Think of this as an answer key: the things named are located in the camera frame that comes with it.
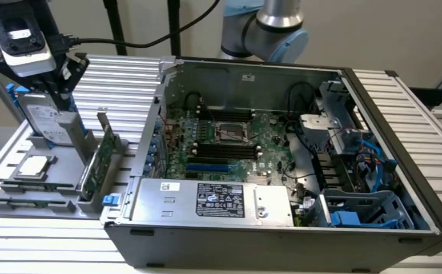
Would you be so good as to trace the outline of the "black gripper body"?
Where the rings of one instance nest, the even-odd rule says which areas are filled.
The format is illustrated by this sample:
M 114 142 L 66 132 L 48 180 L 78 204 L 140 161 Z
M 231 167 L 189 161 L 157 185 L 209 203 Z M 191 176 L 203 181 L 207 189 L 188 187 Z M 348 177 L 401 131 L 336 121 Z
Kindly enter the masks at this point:
M 34 80 L 46 82 L 49 85 L 72 86 L 74 88 L 89 65 L 86 54 L 74 53 L 70 57 L 60 60 L 57 64 L 61 67 L 50 72 L 42 72 L 32 76 L 18 76 L 5 64 L 4 58 L 0 57 L 0 73 L 28 90 L 30 90 L 29 86 Z

